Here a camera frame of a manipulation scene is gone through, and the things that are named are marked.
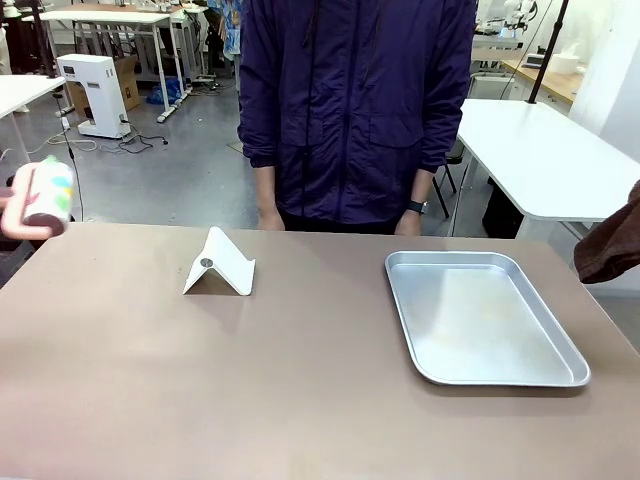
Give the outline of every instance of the brown cloth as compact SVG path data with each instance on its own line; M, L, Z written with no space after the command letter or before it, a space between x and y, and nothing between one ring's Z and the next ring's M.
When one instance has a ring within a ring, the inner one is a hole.
M594 228L573 255L582 283L613 280L640 265L640 181L629 203Z

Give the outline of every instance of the brown tabletop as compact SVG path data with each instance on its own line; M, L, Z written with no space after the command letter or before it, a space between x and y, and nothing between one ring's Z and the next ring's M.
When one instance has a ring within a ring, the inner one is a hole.
M538 73L540 73L540 70L536 68L521 66L518 60L504 60L502 64L505 65L509 71L516 71L519 77L530 83L535 83L538 78ZM561 98L569 105L573 105L583 80L584 75L579 73L562 74L547 72L542 80L542 89L551 95Z
M637 478L640 359L548 246L229 234L257 259L250 297L213 276L180 294L205 230L106 224L73 226L0 290L0 476ZM383 269L397 250L511 256L590 386L430 384Z

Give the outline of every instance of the white phone stand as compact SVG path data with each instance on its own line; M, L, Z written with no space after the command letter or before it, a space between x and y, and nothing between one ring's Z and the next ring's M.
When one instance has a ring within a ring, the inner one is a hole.
M191 266L184 295L209 269L218 274L240 295L250 295L253 288L255 260L247 260L219 227L211 227L204 248Z

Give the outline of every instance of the black chair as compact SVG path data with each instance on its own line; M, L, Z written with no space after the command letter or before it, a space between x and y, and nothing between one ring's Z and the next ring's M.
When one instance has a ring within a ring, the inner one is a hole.
M453 177L451 176L451 170L449 170L449 165L460 165L462 163L462 158L464 157L464 145L456 140L456 143L451 152L447 153L447 163L444 166L444 174L442 175L442 181L438 183L435 177L433 177L433 188L436 190L436 195L438 195L438 200L440 200L440 206L442 207L442 211L444 212L445 218L449 218L449 210L447 209L447 204L442 197L442 184L444 183L445 177L449 179L449 184L451 185L451 189L453 193L458 193L458 189L456 188L456 184L453 181Z

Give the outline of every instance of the jacket zipper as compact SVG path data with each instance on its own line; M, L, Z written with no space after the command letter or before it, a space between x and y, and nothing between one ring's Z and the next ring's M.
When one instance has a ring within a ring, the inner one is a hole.
M347 147L349 146L349 133L351 131L351 94L353 91L353 82L356 69L356 61L358 59L358 33L360 30L360 3L356 0L356 25L353 29L353 40L351 42L351 59L349 63L349 76L347 84L347 99L343 119L342 133L342 156L340 158L340 182L338 187L338 203L336 205L335 218L337 222L342 220L342 196L347 183Z

